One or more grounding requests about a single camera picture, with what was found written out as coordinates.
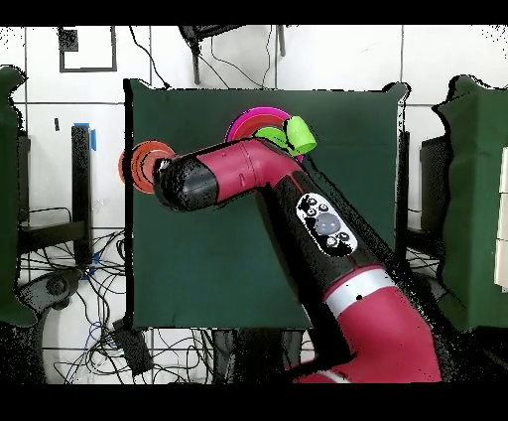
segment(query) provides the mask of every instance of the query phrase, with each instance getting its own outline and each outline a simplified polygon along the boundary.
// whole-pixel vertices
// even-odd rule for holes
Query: dark green backdrop
[[[407,92],[404,84],[383,92],[131,85],[134,144],[157,139],[178,154],[221,143],[247,108],[273,106],[300,115],[317,138],[312,156],[319,169],[393,245],[397,106]],[[134,191],[133,229],[136,327],[309,326],[254,195],[220,210],[175,213]]]

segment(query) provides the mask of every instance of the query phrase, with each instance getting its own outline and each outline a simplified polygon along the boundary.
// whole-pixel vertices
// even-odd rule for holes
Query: blue tape
[[[90,132],[90,148],[92,151],[96,151],[97,147],[95,144],[95,129]]]
[[[86,127],[90,128],[90,123],[74,123],[74,126],[76,127]],[[90,130],[90,149],[92,151],[97,150],[97,143],[96,143],[96,137],[95,137],[95,129]]]

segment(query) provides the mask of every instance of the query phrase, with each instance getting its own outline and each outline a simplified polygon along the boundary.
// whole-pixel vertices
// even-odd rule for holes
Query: electrical wire
[[[223,63],[226,63],[227,65],[230,65],[232,67],[234,67],[235,69],[237,69],[238,71],[240,71],[240,73],[242,73],[245,77],[247,77],[252,83],[254,83],[255,85],[261,87],[262,89],[265,88],[265,77],[266,77],[266,74],[268,72],[268,70],[270,69],[270,66],[271,66],[271,57],[270,57],[270,52],[268,51],[268,45],[270,44],[270,38],[272,37],[272,31],[273,31],[273,25],[270,25],[270,35],[268,36],[268,41],[267,41],[267,44],[266,44],[266,52],[268,53],[268,68],[266,69],[265,71],[265,74],[263,76],[263,81],[261,84],[259,84],[258,82],[254,81],[249,75],[247,75],[241,68],[239,68],[237,65],[234,65],[233,63],[231,62],[228,62],[224,59],[220,59],[218,58],[215,53],[213,52],[213,37],[211,37],[211,40],[210,40],[210,51],[211,51],[211,55],[213,56],[214,59],[216,59],[218,62],[223,62]]]
[[[72,216],[70,215],[70,210],[68,208],[63,208],[63,207],[45,208],[45,209],[42,209],[42,210],[30,210],[29,213],[36,213],[36,212],[39,212],[39,211],[67,211],[67,213],[68,213],[68,221],[69,222],[72,221]]]
[[[136,41],[136,36],[134,35],[134,30],[132,29],[132,26],[129,26],[129,31],[131,32],[131,37],[132,37],[132,40],[134,41],[134,44],[136,44],[136,46],[138,46],[141,50],[143,50],[149,57],[150,62],[152,62],[152,66],[154,67],[154,72],[157,75],[157,77],[161,80],[161,82],[163,83],[164,89],[169,89],[171,87],[171,85],[169,83],[167,83],[164,79],[162,79],[161,75],[157,71],[154,59],[152,58],[152,55],[148,52],[147,49],[145,49],[142,45],[138,44],[138,42]]]
[[[193,54],[192,47],[189,44],[189,42],[186,39],[184,39],[184,41],[186,42],[187,46],[189,47],[190,52]],[[201,59],[202,62],[204,62],[209,68],[211,68],[213,70],[213,72],[217,75],[217,77],[220,79],[220,81],[222,83],[224,83],[224,86],[226,86],[226,88],[230,89],[230,87],[227,85],[227,83],[224,81],[224,79],[222,77],[220,77],[220,74],[217,73],[217,71],[202,57],[201,53],[199,53],[197,56]]]

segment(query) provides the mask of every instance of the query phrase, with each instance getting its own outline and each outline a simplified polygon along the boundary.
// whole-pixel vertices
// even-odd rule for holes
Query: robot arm
[[[245,139],[157,160],[153,175],[156,197],[175,211],[261,192],[311,323],[319,328],[332,320],[354,354],[299,382],[442,380],[429,326],[290,155],[261,139]]]

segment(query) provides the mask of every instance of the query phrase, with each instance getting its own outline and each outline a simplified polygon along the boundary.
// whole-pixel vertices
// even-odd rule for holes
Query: black stand
[[[19,232],[20,254],[73,241],[75,264],[91,264],[90,146],[86,127],[71,128],[72,141],[72,222],[47,226],[23,226]],[[28,219],[28,155],[30,139],[20,136],[20,221]]]

